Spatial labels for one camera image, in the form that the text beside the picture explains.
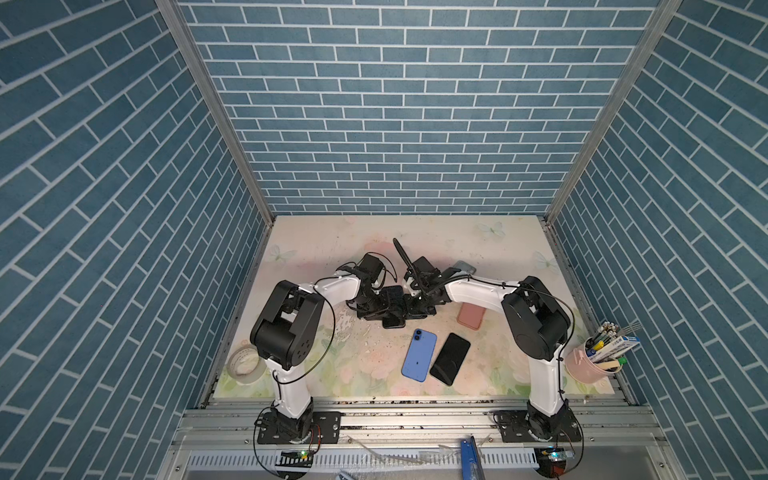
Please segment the blue smartphone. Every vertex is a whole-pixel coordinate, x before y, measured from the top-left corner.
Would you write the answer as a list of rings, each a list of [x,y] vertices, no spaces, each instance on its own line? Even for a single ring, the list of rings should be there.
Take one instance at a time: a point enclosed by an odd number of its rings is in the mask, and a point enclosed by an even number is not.
[[[401,374],[411,380],[423,383],[429,372],[437,336],[423,329],[416,329],[412,335]]]

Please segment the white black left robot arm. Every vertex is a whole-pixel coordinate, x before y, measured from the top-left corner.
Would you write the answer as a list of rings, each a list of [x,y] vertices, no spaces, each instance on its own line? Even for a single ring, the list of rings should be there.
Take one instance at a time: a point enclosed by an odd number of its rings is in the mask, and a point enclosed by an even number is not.
[[[373,294],[385,284],[383,274],[337,271],[313,283],[276,284],[257,317],[250,343],[265,360],[275,399],[269,419],[283,443],[300,442],[312,431],[313,398],[303,362],[316,338],[323,310],[354,300],[358,294]]]

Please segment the sage green phone case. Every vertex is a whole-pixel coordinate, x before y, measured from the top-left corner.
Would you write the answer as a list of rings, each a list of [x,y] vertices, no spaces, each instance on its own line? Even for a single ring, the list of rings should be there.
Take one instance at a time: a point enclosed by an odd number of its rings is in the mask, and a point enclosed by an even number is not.
[[[460,272],[464,272],[465,274],[468,274],[468,275],[474,275],[477,271],[477,269],[474,266],[468,264],[465,261],[457,261],[453,265],[453,267],[458,269]]]

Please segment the black phone case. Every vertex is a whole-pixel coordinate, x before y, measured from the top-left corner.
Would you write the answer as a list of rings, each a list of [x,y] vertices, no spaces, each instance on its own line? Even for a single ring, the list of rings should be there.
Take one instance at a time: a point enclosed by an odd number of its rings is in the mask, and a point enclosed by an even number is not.
[[[381,318],[382,327],[384,329],[404,328],[407,308],[403,288],[400,285],[384,287],[380,297],[385,301],[385,310]]]

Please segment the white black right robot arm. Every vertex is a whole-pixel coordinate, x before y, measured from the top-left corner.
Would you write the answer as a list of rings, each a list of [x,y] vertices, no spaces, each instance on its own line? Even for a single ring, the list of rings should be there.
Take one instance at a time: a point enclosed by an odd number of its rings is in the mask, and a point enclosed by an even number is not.
[[[528,357],[528,430],[541,441],[559,435],[569,410],[560,367],[572,336],[572,311],[567,303],[535,276],[504,282],[478,278],[457,268],[426,274],[410,267],[405,284],[417,298],[434,305],[467,303],[503,314],[517,347]]]

